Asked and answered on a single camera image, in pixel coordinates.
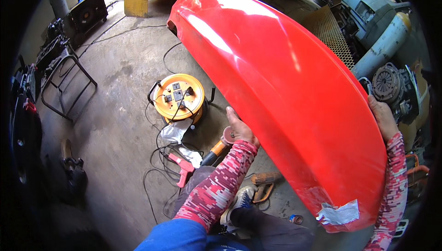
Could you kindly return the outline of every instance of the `metal frame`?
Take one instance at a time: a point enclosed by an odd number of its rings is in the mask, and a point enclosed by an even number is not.
[[[80,98],[81,94],[83,94],[83,92],[86,90],[86,88],[89,86],[89,84],[94,84],[95,88],[97,88],[97,83],[96,81],[86,72],[86,70],[83,68],[83,66],[80,64],[80,58],[77,56],[77,54],[75,53],[75,51],[73,50],[73,48],[71,47],[71,45],[66,45],[62,54],[65,53],[65,56],[57,63],[57,66],[54,68],[54,70],[52,71],[51,75],[49,76],[49,78],[47,79],[47,81],[45,82],[45,85],[43,86],[42,90],[41,90],[41,101],[43,102],[44,105],[46,105],[46,107],[48,107],[49,109],[51,109],[52,111],[56,112],[57,114],[59,114],[60,116],[68,119],[69,121],[73,121],[73,119],[71,119],[68,115],[71,112],[72,108],[74,107],[74,105],[76,104],[76,102],[78,101],[78,99]],[[81,90],[81,92],[77,95],[77,97],[75,98],[73,104],[71,105],[71,107],[69,108],[69,110],[66,112],[66,110],[64,109],[64,104],[63,104],[63,92],[66,90],[62,90],[60,88],[60,86],[63,84],[64,80],[66,79],[66,77],[68,77],[69,73],[74,69],[74,66],[72,66],[67,73],[64,75],[63,79],[61,80],[61,82],[56,85],[54,82],[52,82],[52,78],[54,76],[54,74],[57,72],[58,68],[60,66],[63,66],[63,64],[65,63],[66,60],[68,59],[72,59],[74,61],[74,65],[77,65],[80,70],[86,75],[87,78],[89,78],[89,82],[86,84],[86,86]],[[52,105],[48,104],[45,101],[44,98],[44,93],[45,90],[47,89],[47,87],[49,86],[49,84],[52,84],[57,90],[58,90],[58,99],[60,100],[60,104],[61,104],[61,110],[63,112],[60,112],[59,110],[55,109]]]

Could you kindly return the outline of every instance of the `concrete floor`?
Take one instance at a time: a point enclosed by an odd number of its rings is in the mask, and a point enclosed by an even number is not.
[[[286,13],[294,20],[302,19],[317,6],[311,0],[262,0]],[[103,34],[81,57],[81,63],[97,81],[91,85],[75,105],[71,123],[37,102],[43,123],[42,156],[60,158],[60,140],[72,141],[73,156],[81,157],[88,176],[84,209],[98,230],[114,250],[132,250],[155,226],[144,193],[142,178],[151,168],[149,156],[156,148],[157,130],[145,118],[147,94],[152,84],[170,73],[164,68],[164,53],[179,40],[165,27],[175,0],[149,0],[148,18],[125,17]],[[108,21],[90,33],[89,44],[104,30],[124,16],[123,2],[109,11]],[[84,47],[77,50],[80,54]],[[213,83],[182,45],[174,48],[166,63],[175,72],[196,77],[209,92]],[[78,92],[87,82],[85,76],[73,71],[69,79],[69,93]],[[67,104],[73,101],[66,93]],[[54,90],[45,99],[57,104]],[[198,149],[208,151],[229,123],[225,116],[228,105],[217,92],[213,106],[201,126],[186,135],[187,141]],[[149,119],[162,126],[160,116],[149,106]],[[158,157],[153,159],[160,167]],[[260,149],[249,173],[277,170],[263,149]],[[165,202],[173,195],[172,187],[158,172],[146,179],[153,210],[159,222],[167,221],[162,214]],[[372,227],[356,233],[327,234],[306,209],[287,182],[281,182],[270,198],[269,214],[288,218],[291,214],[304,216],[303,226],[316,234],[312,250],[360,250],[371,235]],[[166,206],[170,214],[172,204]]]

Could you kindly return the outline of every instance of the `arm sleeve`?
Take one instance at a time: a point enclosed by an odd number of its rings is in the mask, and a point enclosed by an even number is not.
[[[196,221],[209,231],[232,202],[257,152],[255,145],[236,141],[221,164],[192,190],[174,219]]]
[[[407,165],[402,134],[396,133],[387,143],[387,179],[373,236],[364,251],[387,250],[407,202]]]
[[[207,233],[201,224],[188,219],[173,219],[155,226],[135,251],[202,251],[206,249],[206,240]]]

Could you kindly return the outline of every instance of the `sneaker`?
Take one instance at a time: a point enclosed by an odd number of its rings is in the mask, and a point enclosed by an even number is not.
[[[229,208],[221,215],[220,224],[225,226],[233,226],[232,222],[230,221],[230,214],[237,208],[251,208],[251,200],[257,189],[258,188],[255,185],[245,186],[239,189]]]

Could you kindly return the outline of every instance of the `leg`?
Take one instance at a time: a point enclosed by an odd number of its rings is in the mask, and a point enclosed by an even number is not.
[[[310,250],[314,235],[303,226],[271,216],[256,208],[237,208],[230,215],[232,224],[259,237],[264,250]]]
[[[183,190],[175,201],[172,218],[175,217],[176,213],[184,204],[189,194],[191,194],[192,190],[196,186],[198,186],[198,184],[201,183],[202,180],[206,179],[214,170],[214,166],[202,166],[195,170],[193,176],[189,179],[189,182],[184,186]]]

